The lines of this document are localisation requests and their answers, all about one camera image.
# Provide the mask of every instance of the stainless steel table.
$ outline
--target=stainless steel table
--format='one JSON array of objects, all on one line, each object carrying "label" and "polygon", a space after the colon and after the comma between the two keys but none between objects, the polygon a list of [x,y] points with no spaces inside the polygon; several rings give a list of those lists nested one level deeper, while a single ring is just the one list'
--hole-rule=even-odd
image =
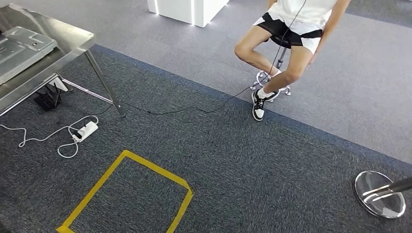
[{"label": "stainless steel table", "polygon": [[68,25],[59,20],[24,9],[15,4],[0,8],[0,30],[7,31],[21,26],[31,31],[46,35],[57,41],[58,47],[39,62],[35,63],[10,81],[0,85],[0,116],[17,106],[31,94],[56,78],[57,72],[83,53],[93,66],[97,77],[102,82],[110,99],[89,91],[69,80],[63,82],[76,87],[94,97],[113,104],[120,115],[125,115],[111,87],[103,77],[96,60],[89,49],[95,45],[94,34]]}]

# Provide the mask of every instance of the table top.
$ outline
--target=table top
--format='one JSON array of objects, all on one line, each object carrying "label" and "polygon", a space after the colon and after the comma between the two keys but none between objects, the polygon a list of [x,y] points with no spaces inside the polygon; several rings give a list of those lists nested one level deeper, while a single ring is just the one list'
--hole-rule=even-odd
[{"label": "table top", "polygon": [[46,57],[0,85],[0,116],[50,82],[52,74],[83,54],[93,45],[94,34],[15,4],[0,8],[0,30],[20,26],[57,41]]}]

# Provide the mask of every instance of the white t-shirt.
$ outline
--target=white t-shirt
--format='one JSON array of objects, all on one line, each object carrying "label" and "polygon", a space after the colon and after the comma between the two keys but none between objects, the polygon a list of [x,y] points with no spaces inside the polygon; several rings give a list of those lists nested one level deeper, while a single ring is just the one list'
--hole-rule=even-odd
[{"label": "white t-shirt", "polygon": [[[330,17],[337,0],[306,0],[295,22],[304,22],[323,29]],[[278,0],[268,10],[269,14],[277,14],[290,25],[304,4],[305,0]]]}]

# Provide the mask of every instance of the black and white shorts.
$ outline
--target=black and white shorts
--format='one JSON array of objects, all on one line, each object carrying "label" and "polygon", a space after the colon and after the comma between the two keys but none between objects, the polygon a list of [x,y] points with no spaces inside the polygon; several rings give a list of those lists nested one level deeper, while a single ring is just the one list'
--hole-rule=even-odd
[{"label": "black and white shorts", "polygon": [[289,25],[285,24],[283,17],[273,13],[265,13],[253,25],[260,26],[277,37],[282,37],[286,33],[284,40],[289,41],[292,46],[303,46],[312,54],[318,48],[322,37],[322,29],[304,22],[295,21],[288,30]]}]

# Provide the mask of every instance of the chrome stool base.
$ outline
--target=chrome stool base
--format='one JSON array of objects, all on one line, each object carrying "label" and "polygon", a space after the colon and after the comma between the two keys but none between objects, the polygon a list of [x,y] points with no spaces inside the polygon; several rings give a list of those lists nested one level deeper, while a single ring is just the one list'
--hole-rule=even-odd
[{"label": "chrome stool base", "polygon": [[[253,85],[250,87],[250,89],[251,90],[256,90],[257,85],[259,85],[261,87],[264,87],[266,83],[270,82],[269,77],[270,76],[265,71],[263,71],[263,70],[259,71],[259,73],[257,73],[257,75],[256,75],[256,82],[253,83]],[[285,95],[287,95],[287,96],[290,96],[292,94],[290,86],[279,89],[279,92],[285,92]]]},{"label": "chrome stool base", "polygon": [[356,177],[353,190],[359,203],[371,214],[385,218],[398,218],[405,213],[406,209],[402,193],[375,193],[392,183],[392,180],[382,173],[364,171]]}]

